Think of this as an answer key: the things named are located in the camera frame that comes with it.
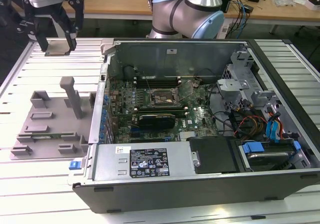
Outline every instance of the red wire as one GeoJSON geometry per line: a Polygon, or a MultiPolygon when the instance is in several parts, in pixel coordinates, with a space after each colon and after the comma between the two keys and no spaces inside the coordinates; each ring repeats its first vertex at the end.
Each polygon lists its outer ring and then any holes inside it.
{"type": "Polygon", "coordinates": [[[282,124],[282,122],[280,121],[280,119],[279,118],[277,118],[276,119],[279,123],[280,123],[280,139],[283,139],[283,136],[282,136],[282,134],[283,134],[283,130],[284,130],[284,125],[282,124]]]}
{"type": "Polygon", "coordinates": [[[252,118],[252,117],[262,119],[262,121],[264,121],[265,123],[267,123],[264,118],[259,117],[259,116],[252,115],[252,116],[247,116],[247,117],[243,118],[243,120],[240,122],[238,128],[244,123],[244,121],[245,121],[247,118],[252,118]]]}

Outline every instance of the white sticker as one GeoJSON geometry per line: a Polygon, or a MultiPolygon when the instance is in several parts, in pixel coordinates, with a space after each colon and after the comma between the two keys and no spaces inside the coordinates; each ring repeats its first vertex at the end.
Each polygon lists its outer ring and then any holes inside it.
{"type": "Polygon", "coordinates": [[[167,54],[177,54],[177,49],[167,49],[166,53],[167,54]]]}
{"type": "Polygon", "coordinates": [[[131,146],[115,147],[115,153],[130,153],[131,146]]]}
{"type": "Polygon", "coordinates": [[[159,172],[168,172],[169,168],[159,168],[159,172]]]}

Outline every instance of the gray vertical post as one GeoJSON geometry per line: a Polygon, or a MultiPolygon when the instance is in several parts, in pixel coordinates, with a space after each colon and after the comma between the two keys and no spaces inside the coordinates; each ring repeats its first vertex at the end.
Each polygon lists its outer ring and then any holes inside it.
{"type": "Polygon", "coordinates": [[[69,102],[71,104],[71,107],[74,111],[75,117],[77,119],[82,118],[82,110],[81,110],[81,104],[80,99],[78,98],[75,89],[74,89],[74,83],[75,79],[73,77],[62,77],[60,81],[60,87],[65,90],[67,93],[69,102]]]}

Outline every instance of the metal bracket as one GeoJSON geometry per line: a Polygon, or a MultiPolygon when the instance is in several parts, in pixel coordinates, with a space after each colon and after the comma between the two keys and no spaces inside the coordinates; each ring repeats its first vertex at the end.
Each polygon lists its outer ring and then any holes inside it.
{"type": "Polygon", "coordinates": [[[101,54],[108,55],[115,51],[115,41],[113,38],[103,38],[100,44],[101,54]]]}
{"type": "Polygon", "coordinates": [[[251,99],[254,107],[264,107],[273,96],[273,91],[256,91],[251,95],[251,99]]]}

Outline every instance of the blue latch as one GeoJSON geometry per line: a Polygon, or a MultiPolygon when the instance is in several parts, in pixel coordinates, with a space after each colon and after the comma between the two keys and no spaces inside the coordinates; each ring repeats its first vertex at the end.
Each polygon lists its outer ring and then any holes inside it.
{"type": "Polygon", "coordinates": [[[80,170],[81,161],[71,161],[69,165],[69,170],[80,170]]]}
{"type": "Polygon", "coordinates": [[[262,153],[265,151],[261,142],[248,142],[242,145],[244,153],[262,153]]]}
{"type": "Polygon", "coordinates": [[[299,151],[299,150],[301,149],[301,145],[300,145],[300,143],[299,143],[298,141],[294,141],[294,142],[293,142],[293,145],[294,145],[294,147],[295,147],[295,149],[296,149],[297,151],[299,151]]]}

